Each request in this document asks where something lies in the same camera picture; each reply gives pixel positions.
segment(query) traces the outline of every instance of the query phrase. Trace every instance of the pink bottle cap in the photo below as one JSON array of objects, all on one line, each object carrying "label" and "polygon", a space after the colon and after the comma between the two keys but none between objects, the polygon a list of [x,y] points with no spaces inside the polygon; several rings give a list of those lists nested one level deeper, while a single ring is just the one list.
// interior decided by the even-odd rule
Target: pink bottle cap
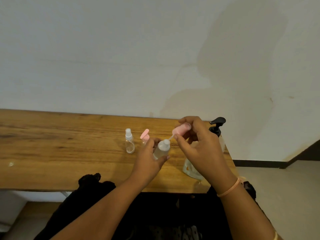
[{"label": "pink bottle cap", "polygon": [[191,130],[191,125],[189,123],[183,123],[182,125],[172,130],[172,135],[178,134],[183,136],[187,131],[190,131],[190,130]]},{"label": "pink bottle cap", "polygon": [[142,139],[143,142],[147,142],[150,139],[150,136],[148,135],[149,130],[145,129],[145,131],[141,134],[140,139]]}]

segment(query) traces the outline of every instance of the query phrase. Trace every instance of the bracelet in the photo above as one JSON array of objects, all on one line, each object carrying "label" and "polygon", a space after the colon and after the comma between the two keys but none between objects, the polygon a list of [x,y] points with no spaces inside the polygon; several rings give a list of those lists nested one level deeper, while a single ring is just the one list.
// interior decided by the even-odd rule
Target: bracelet
[{"label": "bracelet", "polygon": [[217,196],[218,196],[219,198],[221,198],[221,197],[229,194],[229,193],[238,185],[239,182],[240,182],[240,178],[238,177],[237,181],[234,183],[234,185],[233,185],[230,189],[228,189],[226,192],[224,192],[224,193],[222,193],[222,194],[217,194]]}]

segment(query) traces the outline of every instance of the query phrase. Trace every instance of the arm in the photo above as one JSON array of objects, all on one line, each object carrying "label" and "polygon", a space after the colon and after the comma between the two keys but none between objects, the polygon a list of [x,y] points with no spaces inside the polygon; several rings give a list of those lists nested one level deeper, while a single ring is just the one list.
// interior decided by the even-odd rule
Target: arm
[{"label": "arm", "polygon": [[[235,184],[237,177],[226,164],[218,137],[206,128],[199,117],[188,116],[179,122],[188,122],[192,126],[183,137],[175,135],[183,153],[218,194],[226,192]],[[194,148],[190,146],[193,141],[198,141]],[[273,226],[241,184],[223,196],[221,201],[234,240],[275,238]]]},{"label": "arm", "polygon": [[169,156],[153,158],[160,139],[150,138],[140,150],[126,181],[56,234],[52,240],[111,239],[123,215],[136,196],[154,179]]}]

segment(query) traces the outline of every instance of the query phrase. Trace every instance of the black pump dispenser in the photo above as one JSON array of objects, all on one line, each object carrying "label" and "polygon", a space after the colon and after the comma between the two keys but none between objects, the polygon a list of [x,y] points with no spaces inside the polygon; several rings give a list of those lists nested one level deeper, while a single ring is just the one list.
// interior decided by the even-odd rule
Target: black pump dispenser
[{"label": "black pump dispenser", "polygon": [[211,121],[210,124],[216,124],[216,126],[212,126],[209,128],[209,130],[212,133],[215,133],[218,137],[221,135],[221,130],[219,129],[220,126],[222,126],[226,122],[226,119],[223,117],[218,117],[215,120]]}]

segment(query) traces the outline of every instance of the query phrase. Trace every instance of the tile floor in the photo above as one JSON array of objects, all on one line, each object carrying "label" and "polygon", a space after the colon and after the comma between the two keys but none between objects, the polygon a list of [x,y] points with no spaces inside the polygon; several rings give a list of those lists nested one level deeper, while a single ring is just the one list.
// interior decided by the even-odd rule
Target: tile floor
[{"label": "tile floor", "polygon": [[320,161],[237,169],[254,186],[258,204],[282,238],[320,239]]}]

